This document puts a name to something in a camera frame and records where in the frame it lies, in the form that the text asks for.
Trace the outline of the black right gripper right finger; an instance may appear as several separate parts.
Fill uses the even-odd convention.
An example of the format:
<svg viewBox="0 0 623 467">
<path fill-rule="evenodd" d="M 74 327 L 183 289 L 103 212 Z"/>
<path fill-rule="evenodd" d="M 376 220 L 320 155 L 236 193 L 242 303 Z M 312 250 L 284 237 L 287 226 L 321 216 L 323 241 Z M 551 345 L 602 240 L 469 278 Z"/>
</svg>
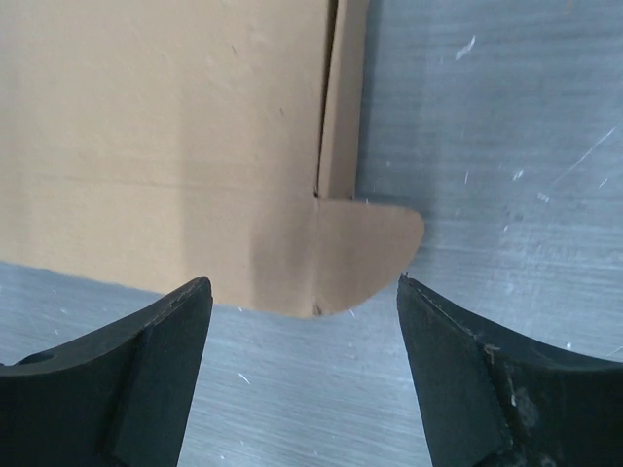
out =
<svg viewBox="0 0 623 467">
<path fill-rule="evenodd" d="M 397 310 L 433 465 L 621 465 L 621 363 L 536 341 L 406 275 Z"/>
</svg>

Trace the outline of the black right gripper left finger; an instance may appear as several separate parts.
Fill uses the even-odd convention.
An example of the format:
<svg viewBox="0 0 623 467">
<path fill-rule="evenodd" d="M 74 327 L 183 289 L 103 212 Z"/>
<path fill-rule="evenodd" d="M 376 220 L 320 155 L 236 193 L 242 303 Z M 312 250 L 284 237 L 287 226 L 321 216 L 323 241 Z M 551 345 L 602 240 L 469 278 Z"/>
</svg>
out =
<svg viewBox="0 0 623 467">
<path fill-rule="evenodd" d="M 177 465 L 212 306 L 210 281 L 195 278 L 2 366 L 2 465 Z"/>
</svg>

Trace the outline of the cardboard box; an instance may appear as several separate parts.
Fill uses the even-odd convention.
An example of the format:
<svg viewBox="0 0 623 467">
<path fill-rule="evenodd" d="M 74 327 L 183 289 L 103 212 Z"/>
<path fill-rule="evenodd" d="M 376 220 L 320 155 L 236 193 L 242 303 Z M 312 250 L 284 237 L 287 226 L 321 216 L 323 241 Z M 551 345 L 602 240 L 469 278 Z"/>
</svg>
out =
<svg viewBox="0 0 623 467">
<path fill-rule="evenodd" d="M 1 258 L 220 305 L 350 310 L 409 266 L 356 201 L 365 1 L 5 1 Z"/>
</svg>

